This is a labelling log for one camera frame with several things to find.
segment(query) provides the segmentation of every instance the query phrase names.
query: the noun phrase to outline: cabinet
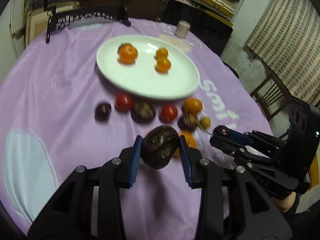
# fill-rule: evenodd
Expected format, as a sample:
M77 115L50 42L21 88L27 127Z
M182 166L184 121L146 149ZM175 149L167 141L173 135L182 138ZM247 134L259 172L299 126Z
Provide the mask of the cabinet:
M10 0L0 16L0 83L24 51L24 0Z

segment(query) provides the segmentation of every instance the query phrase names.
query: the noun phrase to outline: floor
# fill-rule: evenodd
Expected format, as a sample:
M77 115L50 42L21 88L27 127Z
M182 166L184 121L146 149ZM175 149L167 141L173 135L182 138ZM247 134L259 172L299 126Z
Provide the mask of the floor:
M236 64L231 65L235 71L239 74L239 80L243 85L244 89L251 93L267 76L268 66L259 59L254 53L250 52L250 49L247 47L248 54L252 54L252 60L249 64ZM260 94L263 95L271 86L272 82L268 82L261 90ZM282 104L282 101L277 101L270 106L269 111L272 113ZM279 137L286 132L289 128L289 116L288 108L285 108L279 114L277 114L273 119L269 121L270 128L274 136Z

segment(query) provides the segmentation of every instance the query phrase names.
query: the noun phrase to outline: screw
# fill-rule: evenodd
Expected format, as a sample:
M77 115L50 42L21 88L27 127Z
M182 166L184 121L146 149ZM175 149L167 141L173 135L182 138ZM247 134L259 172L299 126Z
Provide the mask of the screw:
M202 165L208 165L209 164L209 160L208 159L206 159L206 158L202 158L201 160L200 160L200 163L202 164Z
M112 164L114 165L119 165L121 163L121 159L120 158L114 158L112 159Z
M80 165L80 166L76 167L76 172L81 173L81 172L84 172L84 171L85 171L85 167L84 166Z
M238 172L240 172L240 173L244 173L244 172L245 172L244 166L237 166L237 167L236 167L236 170L237 170Z

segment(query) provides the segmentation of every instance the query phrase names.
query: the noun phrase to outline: orange tomato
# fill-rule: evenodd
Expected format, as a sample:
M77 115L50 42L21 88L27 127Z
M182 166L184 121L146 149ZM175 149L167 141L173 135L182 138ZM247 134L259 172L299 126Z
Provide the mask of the orange tomato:
M202 103L197 98L188 98L183 105L187 113L197 115L202 110Z
M187 144L189 147L191 148L196 148L197 147L197 142L196 140L193 138L192 134L188 131L181 131L179 133L179 136L180 135L184 135L186 141L187 141ZM175 158L179 158L180 157L180 153L179 153L179 148L174 152L173 154L173 157Z
M157 58L157 69L159 72L165 73L171 67L171 62L166 57Z
M169 52L166 48L159 48L156 52L156 57L167 57Z
M134 63L138 57L137 49L131 44L124 44L118 50L120 61L126 64Z

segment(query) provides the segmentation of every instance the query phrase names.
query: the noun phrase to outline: wooden chair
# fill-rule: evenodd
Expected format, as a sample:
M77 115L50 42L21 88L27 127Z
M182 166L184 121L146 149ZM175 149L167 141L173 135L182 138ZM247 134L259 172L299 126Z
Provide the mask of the wooden chair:
M256 98L256 102L260 104L268 121L270 121L274 116L276 116L276 114L284 109L291 100L291 94L282 83L280 78L278 78L273 70L270 69L269 71L270 73L268 74L266 79L250 94L251 97ZM273 80L274 84L264 95L261 96L258 91L261 90L261 88L263 88L269 80ZM282 98L284 99L282 105L278 107L273 113L270 113L268 107Z

